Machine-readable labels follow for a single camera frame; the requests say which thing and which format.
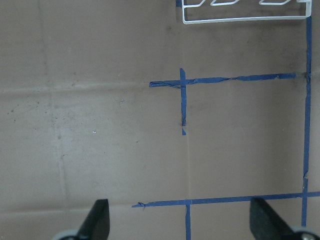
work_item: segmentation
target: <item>cardboard surface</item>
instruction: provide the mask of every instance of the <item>cardboard surface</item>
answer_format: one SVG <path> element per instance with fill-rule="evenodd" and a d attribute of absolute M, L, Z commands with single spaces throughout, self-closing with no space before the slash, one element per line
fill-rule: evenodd
<path fill-rule="evenodd" d="M 320 191 L 313 2 L 308 177 Z M 131 205 L 301 192 L 306 49 L 305 20 L 183 25 L 175 1 L 2 0 L 0 239 L 78 228 L 98 198 L 110 202 L 110 240 L 186 239 L 184 206 Z M 181 67 L 187 79 L 299 77 L 188 85 L 182 136 L 180 90 L 149 88 L 178 80 Z M 319 203 L 309 201 L 317 231 Z M 299 224 L 301 200 L 279 202 Z M 193 239 L 210 236 L 208 220 L 221 226 L 216 238 L 250 238 L 248 203 L 223 206 L 191 207 Z"/>

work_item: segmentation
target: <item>white wire rack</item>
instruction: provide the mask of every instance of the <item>white wire rack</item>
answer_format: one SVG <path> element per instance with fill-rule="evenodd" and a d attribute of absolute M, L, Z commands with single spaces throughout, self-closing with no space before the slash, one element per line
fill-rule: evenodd
<path fill-rule="evenodd" d="M 305 15 L 285 15 L 285 16 L 254 16 L 254 17 L 235 17 L 235 18 L 216 18 L 204 20 L 187 20 L 186 9 L 201 7 L 206 0 L 201 0 L 199 4 L 186 5 L 182 1 L 182 21 L 184 24 L 205 24 L 205 23 L 221 23 L 221 22 L 239 22 L 239 21 L 258 21 L 258 20 L 301 20 L 311 16 L 312 0 L 296 0 L 299 4 L 305 4 Z M 229 2 L 219 2 L 220 0 L 212 0 L 210 5 L 212 7 L 233 5 L 240 0 L 232 0 Z M 270 0 L 257 0 L 257 3 L 262 6 L 281 6 L 289 3 L 291 0 L 283 0 L 279 2 L 270 2 Z"/>

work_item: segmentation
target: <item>white dish rack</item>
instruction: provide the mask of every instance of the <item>white dish rack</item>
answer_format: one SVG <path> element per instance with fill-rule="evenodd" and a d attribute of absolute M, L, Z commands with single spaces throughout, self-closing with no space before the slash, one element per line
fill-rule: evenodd
<path fill-rule="evenodd" d="M 305 15 L 286 15 L 286 16 L 254 16 L 254 17 L 235 17 L 235 18 L 215 18 L 215 19 L 204 19 L 204 20 L 187 20 L 186 9 L 201 7 L 206 0 L 201 0 L 199 4 L 185 4 L 182 2 L 182 21 L 184 24 L 205 24 L 205 23 L 222 23 L 222 22 L 239 22 L 239 21 L 258 21 L 258 20 L 301 20 L 311 16 L 312 11 L 312 0 L 296 0 L 299 4 L 305 4 Z M 246 0 L 232 0 L 229 2 L 220 2 L 220 0 L 212 0 L 210 5 L 212 7 L 233 5 L 239 1 Z M 262 6 L 282 6 L 289 3 L 292 0 L 283 0 L 279 2 L 271 2 L 270 0 L 257 0 L 257 3 Z"/>

